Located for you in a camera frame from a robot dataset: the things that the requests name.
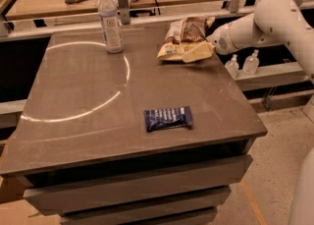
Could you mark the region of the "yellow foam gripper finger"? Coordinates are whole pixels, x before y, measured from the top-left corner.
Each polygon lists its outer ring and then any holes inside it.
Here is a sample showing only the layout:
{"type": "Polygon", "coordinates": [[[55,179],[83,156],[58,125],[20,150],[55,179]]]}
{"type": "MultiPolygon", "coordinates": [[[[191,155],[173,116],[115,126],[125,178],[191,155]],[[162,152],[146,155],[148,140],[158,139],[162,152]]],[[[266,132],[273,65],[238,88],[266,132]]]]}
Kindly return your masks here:
{"type": "Polygon", "coordinates": [[[214,50],[215,46],[211,42],[200,42],[199,44],[195,45],[187,52],[185,52],[185,54],[183,55],[183,61],[185,63],[191,63],[210,58],[213,55],[214,50]]]}

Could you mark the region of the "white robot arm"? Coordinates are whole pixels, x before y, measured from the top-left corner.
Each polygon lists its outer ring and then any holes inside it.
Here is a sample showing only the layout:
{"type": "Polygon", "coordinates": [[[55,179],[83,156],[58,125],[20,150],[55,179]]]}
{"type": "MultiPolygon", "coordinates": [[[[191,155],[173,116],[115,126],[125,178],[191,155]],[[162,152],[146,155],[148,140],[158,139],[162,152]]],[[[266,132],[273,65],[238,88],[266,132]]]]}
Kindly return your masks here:
{"type": "Polygon", "coordinates": [[[216,52],[227,55],[248,47],[284,45],[314,83],[314,28],[293,0],[260,0],[253,13],[224,24],[183,55],[193,62],[216,52]]]}

